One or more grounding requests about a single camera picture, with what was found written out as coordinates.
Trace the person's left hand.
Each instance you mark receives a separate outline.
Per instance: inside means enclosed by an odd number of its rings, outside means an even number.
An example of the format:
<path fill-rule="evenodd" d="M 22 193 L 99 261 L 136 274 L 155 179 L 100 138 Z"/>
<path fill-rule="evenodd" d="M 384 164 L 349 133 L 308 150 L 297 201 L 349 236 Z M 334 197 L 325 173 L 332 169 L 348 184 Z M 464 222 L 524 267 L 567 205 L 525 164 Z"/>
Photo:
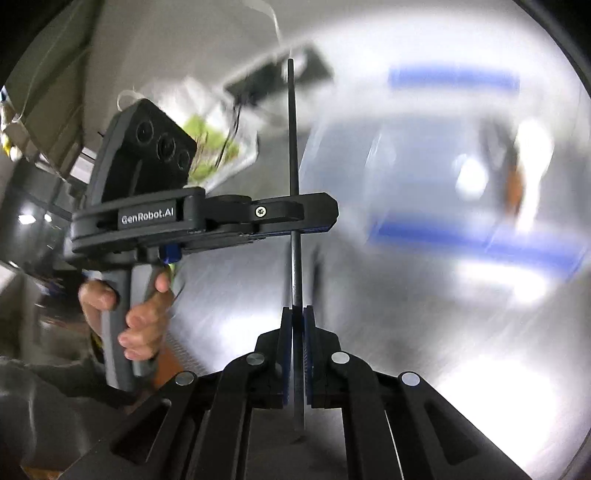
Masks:
<path fill-rule="evenodd" d="M 125 317 L 126 329 L 118 336 L 124 355 L 131 361 L 154 358 L 163 344 L 167 330 L 168 311 L 174 294 L 171 290 L 170 271 L 162 270 L 154 282 L 155 292 L 142 304 L 132 307 Z M 117 295 L 100 280 L 88 280 L 81 285 L 78 298 L 86 323 L 92 330 L 91 343 L 95 355 L 102 357 L 101 313 L 113 310 Z"/>

